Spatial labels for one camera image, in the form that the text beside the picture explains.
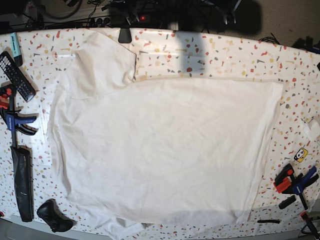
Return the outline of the yellow panda sticker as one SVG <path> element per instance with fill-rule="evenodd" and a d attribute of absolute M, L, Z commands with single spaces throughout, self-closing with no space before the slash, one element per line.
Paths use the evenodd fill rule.
<path fill-rule="evenodd" d="M 308 151 L 301 147 L 297 153 L 295 154 L 295 156 L 293 157 L 293 159 L 299 163 L 301 163 L 305 158 L 306 156 L 308 155 Z"/>

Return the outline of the black TV remote control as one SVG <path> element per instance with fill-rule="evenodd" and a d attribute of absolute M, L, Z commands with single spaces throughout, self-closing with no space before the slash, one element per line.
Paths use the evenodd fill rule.
<path fill-rule="evenodd" d="M 0 54 L 0 68 L 22 96 L 22 98 L 26 102 L 31 101 L 36 95 L 36 90 L 18 68 L 15 61 L 11 58 L 7 51 L 3 51 Z"/>

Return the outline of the blue black bar clamp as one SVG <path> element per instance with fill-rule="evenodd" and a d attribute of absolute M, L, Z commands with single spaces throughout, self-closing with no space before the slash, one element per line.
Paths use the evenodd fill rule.
<path fill-rule="evenodd" d="M 0 116 L 5 122 L 7 129 L 11 132 L 12 146 L 17 148 L 17 134 L 20 132 L 27 136 L 34 136 L 37 129 L 29 127 L 27 124 L 34 123 L 37 119 L 35 115 L 19 115 L 21 111 L 15 109 L 16 88 L 12 84 L 0 87 Z"/>

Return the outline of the black sheath sleeve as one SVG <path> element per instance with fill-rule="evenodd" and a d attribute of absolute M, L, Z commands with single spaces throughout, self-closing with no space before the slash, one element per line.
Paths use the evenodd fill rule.
<path fill-rule="evenodd" d="M 32 198 L 31 153 L 22 147 L 11 146 L 16 203 L 23 222 L 34 217 Z"/>

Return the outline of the black power strip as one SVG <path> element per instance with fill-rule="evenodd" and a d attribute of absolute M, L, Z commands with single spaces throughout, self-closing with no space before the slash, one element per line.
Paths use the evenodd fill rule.
<path fill-rule="evenodd" d="M 105 15 L 99 17 L 91 17 L 88 22 L 88 27 L 116 27 L 116 26 L 139 26 L 151 23 L 150 15 L 129 16 L 123 15 Z"/>

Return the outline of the teal highlighter marker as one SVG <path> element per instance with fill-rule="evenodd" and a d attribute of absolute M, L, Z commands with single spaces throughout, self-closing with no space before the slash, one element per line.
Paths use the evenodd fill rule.
<path fill-rule="evenodd" d="M 23 64 L 23 57 L 19 45 L 19 39 L 16 32 L 10 34 L 10 43 L 15 64 L 20 67 Z"/>

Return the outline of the blue red bar clamp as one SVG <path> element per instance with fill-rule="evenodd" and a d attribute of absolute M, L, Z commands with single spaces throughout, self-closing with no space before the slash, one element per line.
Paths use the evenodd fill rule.
<path fill-rule="evenodd" d="M 312 166 L 305 175 L 300 173 L 298 176 L 295 176 L 293 166 L 288 163 L 275 177 L 273 185 L 280 194 L 299 196 L 303 208 L 308 210 L 309 206 L 303 192 L 305 188 L 314 184 L 318 178 L 316 166 Z"/>

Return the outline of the red clamp end piece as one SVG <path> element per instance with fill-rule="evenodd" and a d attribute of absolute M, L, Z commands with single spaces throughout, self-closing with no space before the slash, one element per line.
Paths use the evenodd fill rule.
<path fill-rule="evenodd" d="M 316 226 L 313 223 L 313 220 L 308 216 L 307 212 L 302 212 L 300 214 L 300 217 L 302 220 L 305 222 L 305 225 L 301 229 L 301 233 L 304 235 L 311 235 L 313 236 L 316 240 L 320 239 L 320 233 L 318 232 Z"/>

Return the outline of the white power adapter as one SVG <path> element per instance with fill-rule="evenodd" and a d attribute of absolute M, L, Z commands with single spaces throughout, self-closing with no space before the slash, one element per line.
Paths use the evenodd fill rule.
<path fill-rule="evenodd" d="M 320 136 L 320 125 L 314 119 L 310 122 L 302 120 L 302 129 L 310 141 L 315 141 Z"/>

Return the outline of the black flat strip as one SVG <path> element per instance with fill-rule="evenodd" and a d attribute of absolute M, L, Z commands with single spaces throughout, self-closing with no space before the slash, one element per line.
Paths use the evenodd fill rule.
<path fill-rule="evenodd" d="M 277 219 L 265 219 L 265 220 L 258 220 L 257 223 L 259 224 L 280 224 L 281 221 Z"/>

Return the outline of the black game controller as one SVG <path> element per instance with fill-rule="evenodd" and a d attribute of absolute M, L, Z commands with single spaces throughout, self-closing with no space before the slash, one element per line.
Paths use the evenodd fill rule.
<path fill-rule="evenodd" d="M 36 214 L 50 227 L 53 233 L 64 233 L 74 226 L 74 222 L 59 211 L 54 199 L 46 200 L 38 208 Z"/>

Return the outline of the small black bar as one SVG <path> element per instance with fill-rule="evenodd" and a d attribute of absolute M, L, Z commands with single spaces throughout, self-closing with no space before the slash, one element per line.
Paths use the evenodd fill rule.
<path fill-rule="evenodd" d="M 292 195 L 289 198 L 283 200 L 278 206 L 281 210 L 287 208 L 289 205 L 291 205 L 292 203 L 294 203 L 296 201 L 296 196 Z"/>

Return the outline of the white T-shirt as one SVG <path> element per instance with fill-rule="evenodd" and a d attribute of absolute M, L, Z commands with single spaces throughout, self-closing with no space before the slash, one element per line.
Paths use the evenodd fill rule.
<path fill-rule="evenodd" d="M 247 221 L 283 85 L 136 82 L 135 65 L 133 52 L 93 31 L 60 73 L 47 135 L 66 198 L 115 239 L 142 223 Z"/>

